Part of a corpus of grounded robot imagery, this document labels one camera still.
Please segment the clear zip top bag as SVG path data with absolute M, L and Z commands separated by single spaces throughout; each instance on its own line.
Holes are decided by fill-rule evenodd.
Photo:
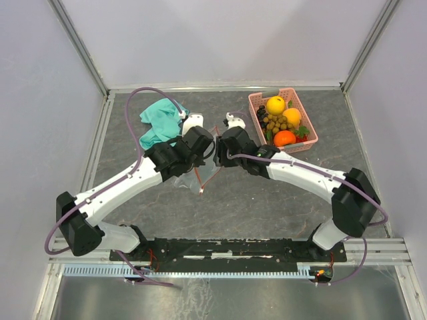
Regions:
M 204 192 L 206 185 L 212 180 L 220 170 L 214 162 L 216 152 L 216 138 L 219 136 L 217 128 L 207 130 L 213 136 L 213 143 L 204 153 L 204 164 L 198 167 L 188 165 L 189 167 L 179 176 L 175 177 L 173 186 L 180 189 L 188 189 L 196 195 L 201 195 Z M 176 149 L 176 143 L 183 137 L 178 135 L 176 138 L 170 139 L 168 143 Z

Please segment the yellow lemon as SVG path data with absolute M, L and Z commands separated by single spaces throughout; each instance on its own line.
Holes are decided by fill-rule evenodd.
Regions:
M 266 103 L 266 111 L 273 115 L 278 116 L 281 115 L 286 110 L 286 101 L 276 95 L 273 97 L 270 97 Z

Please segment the yellow orange peach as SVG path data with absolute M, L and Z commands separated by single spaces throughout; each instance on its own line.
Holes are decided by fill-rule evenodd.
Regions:
M 282 113 L 282 115 L 286 117 L 288 124 L 292 124 L 295 128 L 300 126 L 302 115 L 298 109 L 288 108 Z

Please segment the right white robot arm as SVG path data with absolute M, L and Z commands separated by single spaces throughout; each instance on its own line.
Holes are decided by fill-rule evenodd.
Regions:
M 306 244 L 307 255 L 321 261 L 345 238 L 361 238 L 374 225 L 380 199 L 365 172 L 325 169 L 296 159 L 271 145 L 256 145 L 245 129 L 232 127 L 216 139 L 218 167 L 241 167 L 247 173 L 282 181 L 322 198 L 332 217 L 322 223 Z

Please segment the orange persimmon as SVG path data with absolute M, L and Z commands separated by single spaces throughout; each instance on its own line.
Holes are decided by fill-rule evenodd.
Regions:
M 296 143 L 296 136 L 288 130 L 279 131 L 274 135 L 273 143 L 276 147 L 284 147 Z

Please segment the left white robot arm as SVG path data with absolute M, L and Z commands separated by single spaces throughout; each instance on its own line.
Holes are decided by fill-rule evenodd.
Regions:
M 73 255 L 106 249 L 121 251 L 134 260 L 144 258 L 147 243 L 138 228 L 112 225 L 103 219 L 142 191 L 203 165 L 207 150 L 214 150 L 214 138 L 195 126 L 183 136 L 156 143 L 130 167 L 93 189 L 76 196 L 60 194 L 57 220 Z

